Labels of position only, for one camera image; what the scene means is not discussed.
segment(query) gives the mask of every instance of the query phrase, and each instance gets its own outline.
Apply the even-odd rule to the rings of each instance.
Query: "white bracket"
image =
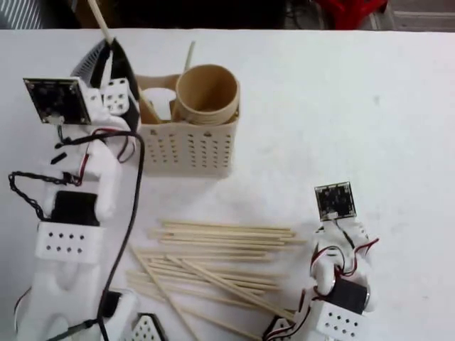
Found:
[[[104,96],[103,105],[111,115],[120,116],[128,111],[129,83],[126,78],[110,80],[100,92]]]
[[[368,340],[367,319],[325,301],[311,306],[309,328],[339,341]]]
[[[35,255],[39,259],[96,264],[100,260],[104,227],[42,222]]]
[[[143,315],[133,329],[131,337],[124,341],[164,341],[156,330],[154,321],[150,316]]]

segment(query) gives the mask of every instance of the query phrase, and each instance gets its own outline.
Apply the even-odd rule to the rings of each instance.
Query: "perforated basket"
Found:
[[[150,88],[157,79],[164,80],[166,88],[173,90],[168,77],[137,76],[142,88]],[[144,171],[147,175],[184,175],[225,177],[232,170],[235,132],[240,110],[226,124],[196,126],[186,122],[165,121],[146,123],[141,107],[142,123],[139,133],[146,144]]]

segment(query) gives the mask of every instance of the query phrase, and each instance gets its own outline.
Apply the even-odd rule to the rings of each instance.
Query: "red object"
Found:
[[[388,0],[316,0],[335,18],[336,30],[355,30],[375,11],[384,13]]]

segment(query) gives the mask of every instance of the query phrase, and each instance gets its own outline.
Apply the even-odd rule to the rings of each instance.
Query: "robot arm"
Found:
[[[302,291],[294,320],[275,321],[264,341],[368,339],[368,319],[363,313],[373,311],[377,303],[370,248],[379,239],[369,238],[364,226],[353,219],[352,196],[344,200],[345,194],[350,194],[348,183],[323,189],[322,197],[329,199],[324,202],[318,198],[323,226],[314,232],[309,264],[316,285]],[[330,198],[333,192],[338,194]],[[350,208],[344,210],[339,202]]]

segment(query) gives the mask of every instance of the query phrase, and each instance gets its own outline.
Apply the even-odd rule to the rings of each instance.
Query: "white tabletop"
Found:
[[[381,242],[375,275],[380,306],[372,341],[443,340],[452,334],[455,174],[455,35],[305,31],[118,30],[137,73],[180,72],[191,40],[193,64],[231,69],[242,87],[235,168],[224,180],[145,178],[133,242],[160,217],[319,225],[314,186],[350,180],[358,218]],[[15,300],[31,283],[37,218],[9,190],[10,171],[41,170],[52,130],[38,120],[22,77],[70,74],[99,31],[0,31],[1,339],[12,336]],[[134,162],[125,167],[111,223],[114,256],[129,218]],[[23,181],[32,197],[41,183]],[[307,264],[287,266],[281,295],[294,308]],[[114,279],[137,267],[126,254]],[[182,303],[260,335],[264,313],[179,297]],[[141,298],[170,340],[189,340],[174,312]],[[190,318],[202,340],[237,337]]]

